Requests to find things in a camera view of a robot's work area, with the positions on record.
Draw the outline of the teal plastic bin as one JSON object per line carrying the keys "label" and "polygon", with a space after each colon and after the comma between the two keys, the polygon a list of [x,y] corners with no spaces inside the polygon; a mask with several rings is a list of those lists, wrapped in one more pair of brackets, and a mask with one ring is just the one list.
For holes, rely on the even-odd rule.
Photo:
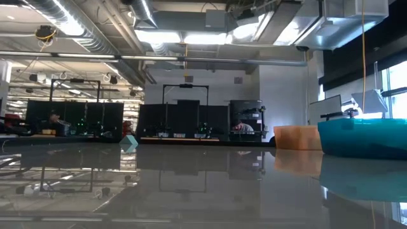
{"label": "teal plastic bin", "polygon": [[407,119],[342,118],[317,127],[327,155],[407,160]]}

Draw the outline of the silver rectangular duct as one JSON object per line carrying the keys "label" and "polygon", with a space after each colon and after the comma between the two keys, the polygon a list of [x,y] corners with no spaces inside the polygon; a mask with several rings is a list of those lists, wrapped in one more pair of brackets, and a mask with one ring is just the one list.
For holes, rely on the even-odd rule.
{"label": "silver rectangular duct", "polygon": [[389,16],[392,0],[266,0],[226,35],[227,45],[335,50]]}

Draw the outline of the black partition panel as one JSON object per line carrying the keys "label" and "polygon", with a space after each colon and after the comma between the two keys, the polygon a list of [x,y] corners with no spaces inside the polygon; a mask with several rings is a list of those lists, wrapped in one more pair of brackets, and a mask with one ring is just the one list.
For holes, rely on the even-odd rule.
{"label": "black partition panel", "polygon": [[[51,110],[60,115],[65,125],[65,135],[56,136],[55,131],[49,128]],[[34,125],[34,130],[39,134],[119,140],[122,138],[123,110],[122,103],[29,101],[25,119]]]}
{"label": "black partition panel", "polygon": [[143,104],[139,109],[137,138],[174,137],[228,140],[228,106],[201,105],[180,100],[176,104]]}

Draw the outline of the background work table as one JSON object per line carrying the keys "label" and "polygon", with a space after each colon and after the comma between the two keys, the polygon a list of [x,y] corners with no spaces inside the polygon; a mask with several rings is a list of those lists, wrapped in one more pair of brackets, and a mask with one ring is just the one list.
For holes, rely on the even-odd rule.
{"label": "background work table", "polygon": [[174,137],[141,137],[141,140],[149,141],[203,141],[203,142],[219,142],[219,139],[201,139],[201,138],[174,138]]}

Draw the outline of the computer monitor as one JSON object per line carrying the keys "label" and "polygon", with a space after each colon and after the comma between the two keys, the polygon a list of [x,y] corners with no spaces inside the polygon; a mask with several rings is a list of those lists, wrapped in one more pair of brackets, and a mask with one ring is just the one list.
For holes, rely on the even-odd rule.
{"label": "computer monitor", "polygon": [[341,95],[335,95],[322,101],[312,102],[309,105],[308,124],[317,125],[326,121],[322,115],[341,112]]}

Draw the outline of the silver round duct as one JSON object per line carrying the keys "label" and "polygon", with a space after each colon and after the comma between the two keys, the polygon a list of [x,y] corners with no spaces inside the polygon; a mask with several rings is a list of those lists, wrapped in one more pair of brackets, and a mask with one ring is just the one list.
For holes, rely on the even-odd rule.
{"label": "silver round duct", "polygon": [[135,28],[158,28],[153,18],[153,11],[149,5],[149,0],[132,0],[130,8],[135,17]]}

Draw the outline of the red background object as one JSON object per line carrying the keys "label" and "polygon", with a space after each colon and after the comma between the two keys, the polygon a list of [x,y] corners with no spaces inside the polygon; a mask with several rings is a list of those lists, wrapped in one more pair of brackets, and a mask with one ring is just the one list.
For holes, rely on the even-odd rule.
{"label": "red background object", "polygon": [[128,120],[124,121],[122,125],[122,137],[125,137],[127,135],[134,135],[132,122]]}

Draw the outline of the black metal rig frame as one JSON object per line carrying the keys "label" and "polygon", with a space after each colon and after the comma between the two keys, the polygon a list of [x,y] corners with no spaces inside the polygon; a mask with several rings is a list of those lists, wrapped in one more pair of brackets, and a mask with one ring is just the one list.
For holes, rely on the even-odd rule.
{"label": "black metal rig frame", "polygon": [[178,84],[178,85],[175,85],[175,84],[164,84],[164,85],[162,86],[162,104],[165,103],[165,95],[166,95],[166,94],[165,94],[165,89],[166,89],[167,87],[178,87],[178,88],[194,88],[194,87],[197,87],[197,88],[205,88],[206,91],[207,91],[207,95],[206,95],[206,105],[207,105],[207,106],[209,105],[209,86],[208,86],[208,85],[193,85],[193,84],[189,84],[189,83]]}
{"label": "black metal rig frame", "polygon": [[72,79],[51,79],[51,85],[50,85],[50,95],[49,95],[49,101],[51,102],[53,100],[53,92],[55,90],[54,88],[54,83],[57,81],[60,82],[65,82],[68,81],[70,83],[96,83],[97,84],[97,96],[96,96],[96,102],[99,102],[100,99],[100,90],[101,90],[101,81],[100,80],[85,80],[85,79],[79,79],[79,78],[72,78]]}

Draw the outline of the grey ceiling box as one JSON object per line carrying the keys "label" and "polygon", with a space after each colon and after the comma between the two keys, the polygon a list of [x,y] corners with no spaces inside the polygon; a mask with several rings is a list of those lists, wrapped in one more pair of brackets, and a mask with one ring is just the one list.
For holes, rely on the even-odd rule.
{"label": "grey ceiling box", "polygon": [[226,12],[223,10],[206,10],[205,27],[210,29],[224,29],[226,27]]}

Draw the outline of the ceiling light panel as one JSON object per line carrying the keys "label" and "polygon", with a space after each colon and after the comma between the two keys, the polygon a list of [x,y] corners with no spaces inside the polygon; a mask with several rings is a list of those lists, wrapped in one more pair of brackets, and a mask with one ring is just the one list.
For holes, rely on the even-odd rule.
{"label": "ceiling light panel", "polygon": [[193,45],[224,45],[226,33],[221,34],[189,34],[184,38],[186,44]]}
{"label": "ceiling light panel", "polygon": [[142,31],[135,30],[139,41],[160,44],[160,43],[180,43],[181,38],[177,32]]}

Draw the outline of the teal wooden cube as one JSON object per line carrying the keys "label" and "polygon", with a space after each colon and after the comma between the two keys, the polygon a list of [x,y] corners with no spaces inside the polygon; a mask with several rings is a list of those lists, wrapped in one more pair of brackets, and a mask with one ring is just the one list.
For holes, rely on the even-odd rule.
{"label": "teal wooden cube", "polygon": [[126,135],[121,141],[120,144],[124,145],[138,145],[139,143],[133,135]]}

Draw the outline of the bright window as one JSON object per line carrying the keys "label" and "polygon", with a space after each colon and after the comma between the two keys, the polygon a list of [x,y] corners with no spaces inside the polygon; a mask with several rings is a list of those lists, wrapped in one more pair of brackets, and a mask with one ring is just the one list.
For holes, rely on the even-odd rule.
{"label": "bright window", "polygon": [[407,60],[382,71],[382,88],[388,109],[383,117],[407,119]]}

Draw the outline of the orange wooden block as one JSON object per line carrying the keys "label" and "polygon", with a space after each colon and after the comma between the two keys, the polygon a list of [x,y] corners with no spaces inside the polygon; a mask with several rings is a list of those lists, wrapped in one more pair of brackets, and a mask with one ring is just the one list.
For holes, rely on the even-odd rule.
{"label": "orange wooden block", "polygon": [[277,149],[321,150],[321,139],[316,125],[289,125],[273,128]]}

